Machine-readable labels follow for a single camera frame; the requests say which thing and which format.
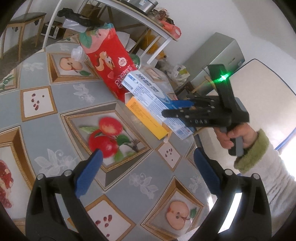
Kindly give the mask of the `white sleeve green cuff forearm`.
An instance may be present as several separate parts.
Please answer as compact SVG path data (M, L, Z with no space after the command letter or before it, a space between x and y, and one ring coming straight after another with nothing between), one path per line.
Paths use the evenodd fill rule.
M271 212L272 235L283 226L295 207L295 179L263 130L253 146L234 162L243 176L259 174L264 185Z

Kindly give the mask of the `right hand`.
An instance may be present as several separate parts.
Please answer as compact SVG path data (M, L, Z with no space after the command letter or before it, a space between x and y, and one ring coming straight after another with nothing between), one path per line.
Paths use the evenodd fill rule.
M217 140L224 149L234 147L231 139L241 137L243 140L243 148L250 148L256 141L258 133L247 123L242 123L227 133L221 132L219 128L214 128Z

